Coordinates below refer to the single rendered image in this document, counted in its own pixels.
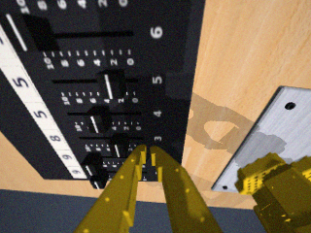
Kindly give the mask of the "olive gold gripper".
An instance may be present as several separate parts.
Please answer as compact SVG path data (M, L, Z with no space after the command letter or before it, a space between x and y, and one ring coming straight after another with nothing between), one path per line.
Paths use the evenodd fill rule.
M162 182L172 233L224 233L187 170L160 147L150 147L150 153L157 180ZM145 163L146 145L139 145L73 233L128 233Z

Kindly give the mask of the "black lighting desk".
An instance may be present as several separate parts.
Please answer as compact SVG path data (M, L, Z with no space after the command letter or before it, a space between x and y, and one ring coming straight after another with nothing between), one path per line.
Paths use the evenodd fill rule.
M205 3L0 0L0 132L44 180L105 189L146 145L138 182L158 182L150 147L182 165Z

